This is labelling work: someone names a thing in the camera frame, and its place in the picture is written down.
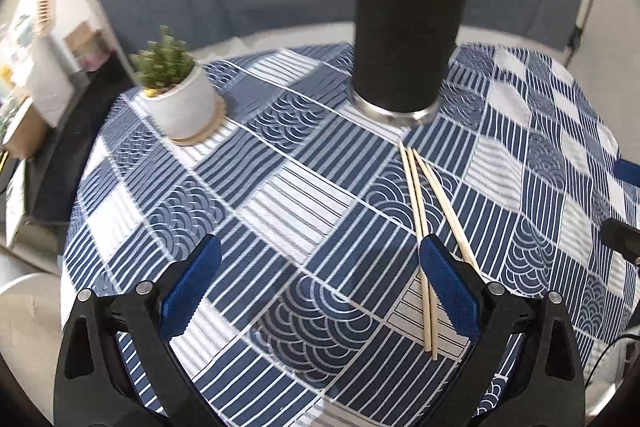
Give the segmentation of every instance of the black cylinder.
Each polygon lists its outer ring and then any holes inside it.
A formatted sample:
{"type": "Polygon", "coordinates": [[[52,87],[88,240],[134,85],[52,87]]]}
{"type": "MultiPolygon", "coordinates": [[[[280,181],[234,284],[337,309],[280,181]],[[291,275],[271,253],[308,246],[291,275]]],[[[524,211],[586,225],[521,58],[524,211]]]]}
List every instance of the black cylinder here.
{"type": "Polygon", "coordinates": [[[357,0],[352,89],[396,113],[433,107],[466,0],[357,0]]]}

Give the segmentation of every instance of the silver metal base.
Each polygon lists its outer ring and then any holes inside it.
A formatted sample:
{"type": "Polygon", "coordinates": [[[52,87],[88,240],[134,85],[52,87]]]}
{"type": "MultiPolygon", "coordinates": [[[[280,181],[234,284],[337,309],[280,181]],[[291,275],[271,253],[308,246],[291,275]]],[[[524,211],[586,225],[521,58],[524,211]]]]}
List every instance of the silver metal base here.
{"type": "Polygon", "coordinates": [[[426,109],[416,112],[396,112],[382,109],[377,105],[367,102],[363,97],[355,92],[352,85],[349,85],[348,97],[350,102],[364,116],[380,123],[386,123],[396,127],[412,127],[421,125],[436,118],[440,108],[440,99],[436,99],[426,109]]]}

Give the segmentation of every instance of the small cactus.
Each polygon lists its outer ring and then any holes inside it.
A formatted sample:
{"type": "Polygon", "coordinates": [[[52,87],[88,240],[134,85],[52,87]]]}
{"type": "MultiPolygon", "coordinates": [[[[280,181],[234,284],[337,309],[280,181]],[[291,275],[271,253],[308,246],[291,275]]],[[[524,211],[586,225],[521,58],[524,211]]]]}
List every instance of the small cactus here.
{"type": "Polygon", "coordinates": [[[160,26],[160,42],[148,42],[138,55],[129,55],[147,96],[157,96],[181,83],[193,70],[187,44],[176,41],[168,26],[160,26]]]}

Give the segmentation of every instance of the round table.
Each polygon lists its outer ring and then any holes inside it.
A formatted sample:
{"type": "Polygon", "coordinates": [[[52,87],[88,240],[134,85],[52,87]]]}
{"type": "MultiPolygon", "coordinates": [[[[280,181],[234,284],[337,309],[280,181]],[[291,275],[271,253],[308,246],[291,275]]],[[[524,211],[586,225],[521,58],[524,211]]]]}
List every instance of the round table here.
{"type": "MultiPolygon", "coordinates": [[[[205,65],[227,107],[205,142],[178,147],[139,90],[95,141],[64,254],[63,320],[79,289],[126,292],[205,233],[222,266],[171,345],[229,425],[409,426],[468,348],[440,307],[440,355],[422,349],[412,213],[397,143],[434,167],[488,279],[564,296],[584,368],[626,325],[636,270],[600,241],[638,225],[638,192],[613,177],[618,146],[572,76],[546,55],[457,49],[436,119],[367,120],[349,104],[353,48],[307,46],[205,65]]],[[[423,181],[430,232],[456,248],[423,181]]],[[[512,337],[479,410],[513,367],[512,337]]],[[[161,406],[126,334],[143,403],[161,406]]]]}

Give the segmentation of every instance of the silver screw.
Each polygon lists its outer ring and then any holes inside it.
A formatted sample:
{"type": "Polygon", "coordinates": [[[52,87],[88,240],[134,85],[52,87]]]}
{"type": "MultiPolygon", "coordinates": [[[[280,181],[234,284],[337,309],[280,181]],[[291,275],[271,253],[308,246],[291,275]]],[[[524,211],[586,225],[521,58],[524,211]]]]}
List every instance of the silver screw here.
{"type": "Polygon", "coordinates": [[[553,304],[559,304],[562,302],[562,296],[558,292],[549,292],[549,300],[553,304]]]}
{"type": "Polygon", "coordinates": [[[88,301],[89,297],[91,297],[91,290],[89,288],[85,288],[84,290],[80,290],[78,292],[78,300],[80,302],[88,301]]]}
{"type": "Polygon", "coordinates": [[[504,293],[504,286],[499,282],[490,282],[487,288],[489,288],[489,293],[492,295],[502,295],[504,293]]]}
{"type": "Polygon", "coordinates": [[[149,281],[143,281],[141,283],[138,283],[138,286],[136,286],[136,293],[138,295],[146,295],[151,291],[153,287],[153,283],[149,281]]]}

